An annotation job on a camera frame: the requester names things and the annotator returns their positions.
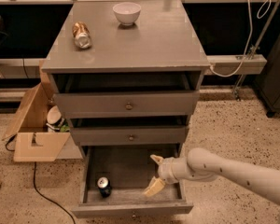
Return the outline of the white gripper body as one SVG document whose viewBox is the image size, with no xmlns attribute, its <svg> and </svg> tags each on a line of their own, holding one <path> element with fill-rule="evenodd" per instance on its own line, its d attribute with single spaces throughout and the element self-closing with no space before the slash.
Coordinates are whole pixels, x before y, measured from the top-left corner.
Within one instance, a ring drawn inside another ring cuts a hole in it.
<svg viewBox="0 0 280 224">
<path fill-rule="evenodd" d="M 165 158 L 158 168 L 159 178 L 166 184 L 178 183 L 190 178 L 190 169 L 186 158 Z"/>
</svg>

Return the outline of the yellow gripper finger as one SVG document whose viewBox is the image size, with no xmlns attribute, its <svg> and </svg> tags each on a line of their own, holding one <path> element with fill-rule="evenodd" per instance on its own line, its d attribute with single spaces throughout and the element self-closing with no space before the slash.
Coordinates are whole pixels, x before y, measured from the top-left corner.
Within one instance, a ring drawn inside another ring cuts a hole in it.
<svg viewBox="0 0 280 224">
<path fill-rule="evenodd" d="M 162 165 L 162 163 L 163 163 L 163 157 L 162 157 L 162 156 L 158 156 L 158 155 L 152 154 L 152 155 L 150 156 L 150 158 L 151 158 L 152 160 L 154 160 L 154 162 L 156 162 L 158 165 Z"/>
<path fill-rule="evenodd" d="M 146 197 L 152 197 L 162 191 L 164 187 L 165 182 L 161 178 L 153 176 L 143 194 Z"/>
</svg>

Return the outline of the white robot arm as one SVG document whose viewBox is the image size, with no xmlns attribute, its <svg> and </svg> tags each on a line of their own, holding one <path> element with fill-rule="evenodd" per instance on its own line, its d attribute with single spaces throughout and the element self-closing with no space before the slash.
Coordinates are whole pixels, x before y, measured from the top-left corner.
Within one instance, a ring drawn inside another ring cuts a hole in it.
<svg viewBox="0 0 280 224">
<path fill-rule="evenodd" d="M 150 158 L 158 165 L 158 176 L 153 176 L 144 190 L 147 197 L 181 180 L 212 181 L 219 175 L 280 206 L 279 170 L 225 159 L 199 147 L 183 158 L 164 158 L 154 154 Z"/>
</svg>

